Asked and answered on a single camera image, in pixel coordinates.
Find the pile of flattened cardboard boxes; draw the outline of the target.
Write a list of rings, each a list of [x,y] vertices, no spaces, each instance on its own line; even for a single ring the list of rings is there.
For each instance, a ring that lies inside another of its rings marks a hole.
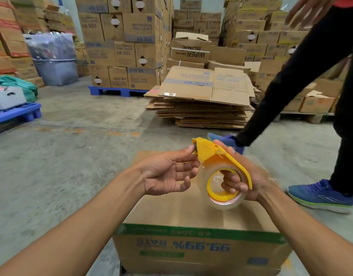
[[[144,97],[151,99],[146,110],[178,127],[240,130],[253,115],[255,93],[242,69],[172,66]]]

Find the wooden pallet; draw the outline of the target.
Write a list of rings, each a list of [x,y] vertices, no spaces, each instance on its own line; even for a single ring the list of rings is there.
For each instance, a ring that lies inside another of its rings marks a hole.
[[[282,111],[280,114],[276,116],[273,122],[279,122],[282,117],[289,115],[293,116],[293,118],[304,120],[310,124],[320,124],[328,117],[333,117],[334,113],[303,113],[303,112],[294,112],[294,111]]]

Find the stack of red-striped cartons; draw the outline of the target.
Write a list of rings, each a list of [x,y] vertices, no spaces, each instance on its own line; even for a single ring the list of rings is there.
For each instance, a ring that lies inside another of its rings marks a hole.
[[[0,75],[9,75],[45,87],[23,34],[71,33],[72,17],[52,0],[0,0]]]

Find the person's right forearm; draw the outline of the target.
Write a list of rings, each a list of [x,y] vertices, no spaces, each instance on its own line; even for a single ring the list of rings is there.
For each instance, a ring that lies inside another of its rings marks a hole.
[[[318,222],[275,183],[257,201],[310,276],[353,276],[353,244]]]

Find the person's left forearm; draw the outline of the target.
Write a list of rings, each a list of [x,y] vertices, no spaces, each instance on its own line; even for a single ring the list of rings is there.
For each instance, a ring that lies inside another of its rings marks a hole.
[[[130,167],[56,227],[0,266],[0,276],[84,276],[145,194],[145,172]]]

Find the clear packing tape roll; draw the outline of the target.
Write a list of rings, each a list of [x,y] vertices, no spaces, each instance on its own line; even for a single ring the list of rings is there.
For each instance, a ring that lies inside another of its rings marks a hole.
[[[245,199],[246,194],[241,191],[232,194],[218,187],[223,178],[221,171],[229,171],[238,175],[249,189],[252,189],[252,180],[243,166],[236,165],[228,159],[210,159],[203,162],[197,179],[202,198],[208,206],[226,211],[236,208]]]

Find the grey bin with plastic bag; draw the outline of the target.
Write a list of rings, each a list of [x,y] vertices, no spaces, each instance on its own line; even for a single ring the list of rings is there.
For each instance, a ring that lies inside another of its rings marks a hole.
[[[23,34],[39,76],[47,86],[79,81],[77,56],[71,33]]]

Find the stack of small brown cartons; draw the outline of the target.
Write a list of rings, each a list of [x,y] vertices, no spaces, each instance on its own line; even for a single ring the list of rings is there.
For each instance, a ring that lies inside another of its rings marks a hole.
[[[194,33],[208,36],[213,46],[219,46],[222,12],[206,11],[202,0],[180,0],[179,8],[174,8],[171,27],[175,38],[177,33]]]

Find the yellow plastic tape dispenser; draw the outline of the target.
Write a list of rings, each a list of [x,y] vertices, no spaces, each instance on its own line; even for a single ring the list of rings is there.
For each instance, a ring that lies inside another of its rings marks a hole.
[[[198,161],[201,163],[201,165],[203,162],[210,159],[228,159],[231,162],[234,162],[236,165],[240,164],[229,154],[227,154],[224,149],[207,139],[195,138],[192,140],[192,142],[195,146],[195,154],[197,155]]]

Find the person's left hand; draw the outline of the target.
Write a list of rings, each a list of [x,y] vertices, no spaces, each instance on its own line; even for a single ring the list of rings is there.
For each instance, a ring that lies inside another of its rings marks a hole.
[[[164,195],[173,192],[184,192],[191,186],[191,179],[175,181],[176,172],[197,170],[200,167],[196,155],[194,162],[170,162],[161,152],[140,160],[134,168],[141,173],[146,195]]]

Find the long brown cardboard box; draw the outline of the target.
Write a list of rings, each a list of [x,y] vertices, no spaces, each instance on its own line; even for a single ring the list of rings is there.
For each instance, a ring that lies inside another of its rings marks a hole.
[[[211,41],[177,39],[171,43],[171,59],[193,63],[207,63],[211,52]]]

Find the wall of yellow-striped cartons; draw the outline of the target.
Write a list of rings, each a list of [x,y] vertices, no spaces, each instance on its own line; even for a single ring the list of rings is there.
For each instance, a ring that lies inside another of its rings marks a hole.
[[[221,27],[222,46],[245,50],[243,65],[252,66],[256,82],[258,62],[287,60],[310,28],[291,28],[282,0],[225,0]]]

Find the person's right hand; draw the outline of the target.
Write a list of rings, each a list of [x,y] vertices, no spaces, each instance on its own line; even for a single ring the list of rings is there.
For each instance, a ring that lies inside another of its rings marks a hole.
[[[252,190],[242,181],[238,174],[234,174],[227,170],[222,170],[223,181],[221,187],[228,193],[234,194],[239,191],[245,194],[245,199],[248,201],[257,201],[260,193],[265,187],[271,185],[271,181],[267,173],[251,162],[247,157],[238,153],[238,158],[235,159],[239,162],[249,173],[252,180]]]

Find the green cloth bundle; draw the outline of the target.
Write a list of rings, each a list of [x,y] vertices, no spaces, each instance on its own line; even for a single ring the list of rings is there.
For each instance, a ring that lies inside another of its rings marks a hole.
[[[9,75],[0,75],[0,87],[22,88],[23,94],[28,103],[35,103],[37,101],[38,87],[31,82],[27,82]]]

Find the cardboard box with green stripe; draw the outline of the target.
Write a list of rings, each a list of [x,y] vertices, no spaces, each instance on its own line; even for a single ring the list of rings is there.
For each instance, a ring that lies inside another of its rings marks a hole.
[[[257,202],[218,210],[197,178],[182,193],[146,195],[113,235],[130,274],[276,276],[292,248]]]

